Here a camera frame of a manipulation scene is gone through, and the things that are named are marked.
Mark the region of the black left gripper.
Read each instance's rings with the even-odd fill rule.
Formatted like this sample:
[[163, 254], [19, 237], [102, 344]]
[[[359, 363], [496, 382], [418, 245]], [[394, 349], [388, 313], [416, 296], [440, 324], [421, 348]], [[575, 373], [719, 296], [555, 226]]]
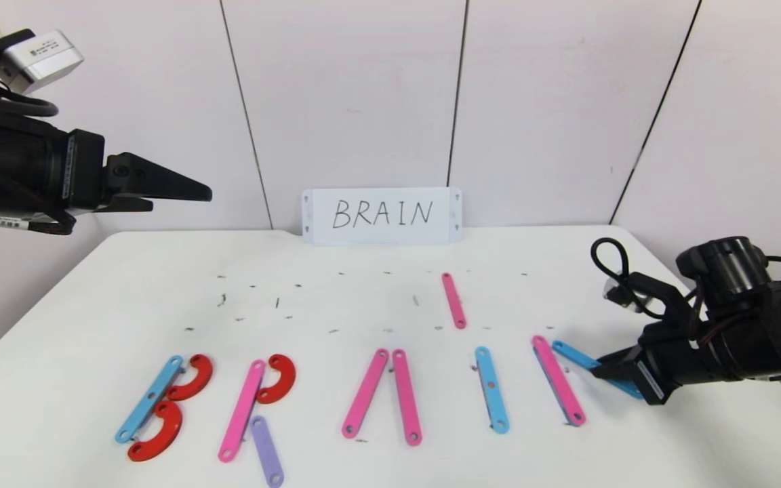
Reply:
[[0, 117], [0, 216], [152, 212], [146, 199], [213, 200], [213, 191], [132, 152], [106, 159], [104, 138], [30, 117]]

